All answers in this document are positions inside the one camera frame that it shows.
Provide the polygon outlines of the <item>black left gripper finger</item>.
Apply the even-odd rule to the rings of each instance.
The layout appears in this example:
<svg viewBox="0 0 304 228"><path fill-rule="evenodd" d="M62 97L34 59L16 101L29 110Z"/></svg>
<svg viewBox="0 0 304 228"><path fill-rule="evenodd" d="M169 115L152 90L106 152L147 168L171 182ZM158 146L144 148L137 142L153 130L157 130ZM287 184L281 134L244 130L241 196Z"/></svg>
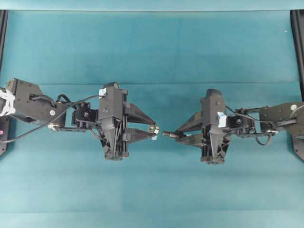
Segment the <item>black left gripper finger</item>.
<svg viewBox="0 0 304 228"><path fill-rule="evenodd" d="M155 137L157 134L142 131L134 128L126 128L123 133L123 141L127 143L134 143L141 140L146 140Z"/></svg>
<svg viewBox="0 0 304 228"><path fill-rule="evenodd" d="M141 109L136 105L124 102L124 115L127 116L127 121L129 123L138 123L138 124L156 124L156 122L146 115Z"/></svg>

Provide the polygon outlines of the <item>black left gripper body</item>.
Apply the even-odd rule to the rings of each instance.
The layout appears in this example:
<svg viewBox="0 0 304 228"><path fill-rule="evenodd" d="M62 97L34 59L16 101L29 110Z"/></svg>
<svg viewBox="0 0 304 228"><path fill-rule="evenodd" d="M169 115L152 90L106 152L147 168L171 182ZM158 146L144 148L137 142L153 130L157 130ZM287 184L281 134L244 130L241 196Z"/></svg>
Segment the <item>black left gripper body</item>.
<svg viewBox="0 0 304 228"><path fill-rule="evenodd" d="M122 90L122 93L124 105L128 92ZM104 150L104 158L106 160L113 161L122 160L124 157L124 153L126 152L125 143L122 142L122 133L124 131L124 127L126 126L124 113L122 120L116 119L114 117L108 117L99 120L97 116L97 123L97 130L99 136L101 137L100 142Z"/></svg>

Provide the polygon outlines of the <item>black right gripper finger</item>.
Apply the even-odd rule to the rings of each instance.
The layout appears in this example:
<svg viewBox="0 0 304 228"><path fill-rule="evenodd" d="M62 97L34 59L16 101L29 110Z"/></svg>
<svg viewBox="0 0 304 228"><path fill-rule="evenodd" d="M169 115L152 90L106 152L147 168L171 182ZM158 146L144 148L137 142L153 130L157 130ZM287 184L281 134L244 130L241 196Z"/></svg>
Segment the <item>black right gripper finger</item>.
<svg viewBox="0 0 304 228"><path fill-rule="evenodd" d="M196 112L190 117L182 126L180 126L177 132L190 132L199 131L202 129L202 111Z"/></svg>
<svg viewBox="0 0 304 228"><path fill-rule="evenodd" d="M200 145L202 143L202 134L193 134L184 136L175 140L177 143L184 145Z"/></svg>

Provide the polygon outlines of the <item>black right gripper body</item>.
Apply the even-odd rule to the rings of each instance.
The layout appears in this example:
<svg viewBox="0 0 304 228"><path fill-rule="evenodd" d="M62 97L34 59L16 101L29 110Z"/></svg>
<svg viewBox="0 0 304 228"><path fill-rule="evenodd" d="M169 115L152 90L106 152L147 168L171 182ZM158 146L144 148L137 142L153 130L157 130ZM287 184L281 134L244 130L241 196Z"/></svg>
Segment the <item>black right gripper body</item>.
<svg viewBox="0 0 304 228"><path fill-rule="evenodd" d="M223 164L231 137L224 132L227 126L227 113L218 112L219 125L202 125L201 161L207 164Z"/></svg>

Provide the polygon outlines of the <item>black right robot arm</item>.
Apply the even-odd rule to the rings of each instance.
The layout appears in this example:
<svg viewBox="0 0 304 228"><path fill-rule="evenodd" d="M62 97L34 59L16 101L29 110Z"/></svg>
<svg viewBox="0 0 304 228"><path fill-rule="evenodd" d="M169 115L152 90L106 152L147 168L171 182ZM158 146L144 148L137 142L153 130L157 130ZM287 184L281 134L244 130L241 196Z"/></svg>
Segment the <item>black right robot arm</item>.
<svg viewBox="0 0 304 228"><path fill-rule="evenodd" d="M288 132L294 152L304 157L304 104L288 102L276 106L236 109L230 114L222 93L209 89L200 100L202 110L195 113L176 131L166 133L176 142L201 149L201 161L223 164L233 135L241 138L267 137L268 145L280 131Z"/></svg>

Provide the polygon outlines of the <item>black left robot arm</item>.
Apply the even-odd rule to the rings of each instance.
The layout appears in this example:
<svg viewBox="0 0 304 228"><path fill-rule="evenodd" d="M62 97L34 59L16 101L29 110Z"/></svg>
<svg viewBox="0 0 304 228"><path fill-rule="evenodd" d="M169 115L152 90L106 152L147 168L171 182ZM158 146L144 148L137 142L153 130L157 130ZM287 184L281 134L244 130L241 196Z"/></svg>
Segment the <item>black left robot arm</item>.
<svg viewBox="0 0 304 228"><path fill-rule="evenodd" d="M96 95L98 109L92 109L91 97L72 102L60 94L53 100L38 85L14 78L0 90L0 153L14 141L8 139L13 117L55 132L90 131L101 142L105 159L120 161L129 156L129 144L156 137L159 132L152 118L127 102L127 95L116 82L108 83Z"/></svg>

